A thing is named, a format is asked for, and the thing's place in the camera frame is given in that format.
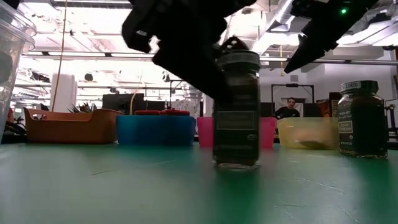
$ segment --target blue plastic bin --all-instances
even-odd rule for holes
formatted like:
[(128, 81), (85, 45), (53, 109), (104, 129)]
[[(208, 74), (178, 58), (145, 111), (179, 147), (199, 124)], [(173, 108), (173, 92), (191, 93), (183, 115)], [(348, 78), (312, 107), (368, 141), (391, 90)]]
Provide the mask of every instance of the blue plastic bin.
[(116, 117), (120, 145), (191, 146), (196, 120), (191, 116)]

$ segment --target dark jar contents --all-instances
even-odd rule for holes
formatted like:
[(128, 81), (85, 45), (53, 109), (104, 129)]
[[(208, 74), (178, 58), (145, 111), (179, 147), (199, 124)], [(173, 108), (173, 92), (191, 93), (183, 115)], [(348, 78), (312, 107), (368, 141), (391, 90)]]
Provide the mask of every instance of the dark jar contents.
[(260, 89), (258, 54), (232, 50), (217, 61), (233, 95), (232, 103), (214, 103), (213, 162), (253, 169), (259, 165)]
[(340, 153), (360, 158), (387, 157), (384, 100), (377, 96), (377, 81), (341, 84), (338, 103)]

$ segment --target green table surface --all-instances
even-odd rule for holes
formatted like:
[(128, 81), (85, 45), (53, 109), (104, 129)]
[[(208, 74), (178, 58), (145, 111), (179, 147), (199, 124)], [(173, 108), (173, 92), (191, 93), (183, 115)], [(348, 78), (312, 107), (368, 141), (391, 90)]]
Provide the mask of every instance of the green table surface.
[(219, 170), (193, 148), (0, 147), (1, 224), (397, 223), (398, 151), (262, 151), (252, 171)]

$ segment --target black shirt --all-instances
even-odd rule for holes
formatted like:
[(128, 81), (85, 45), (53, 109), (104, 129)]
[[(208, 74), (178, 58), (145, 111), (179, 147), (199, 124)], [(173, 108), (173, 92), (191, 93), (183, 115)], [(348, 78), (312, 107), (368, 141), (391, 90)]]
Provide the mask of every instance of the black shirt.
[(275, 113), (275, 117), (279, 117), (280, 119), (282, 118), (299, 118), (300, 117), (300, 112), (297, 111), (296, 109), (289, 109), (287, 106), (284, 106), (282, 108), (279, 108)]

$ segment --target person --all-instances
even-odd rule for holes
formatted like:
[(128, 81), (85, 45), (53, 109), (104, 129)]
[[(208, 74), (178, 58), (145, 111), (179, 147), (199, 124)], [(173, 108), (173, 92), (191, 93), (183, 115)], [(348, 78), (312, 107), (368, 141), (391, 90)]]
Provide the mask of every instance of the person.
[(275, 113), (274, 117), (278, 119), (282, 118), (299, 118), (300, 112), (294, 109), (296, 105), (296, 100), (293, 97), (290, 97), (287, 100), (287, 106), (279, 108)]

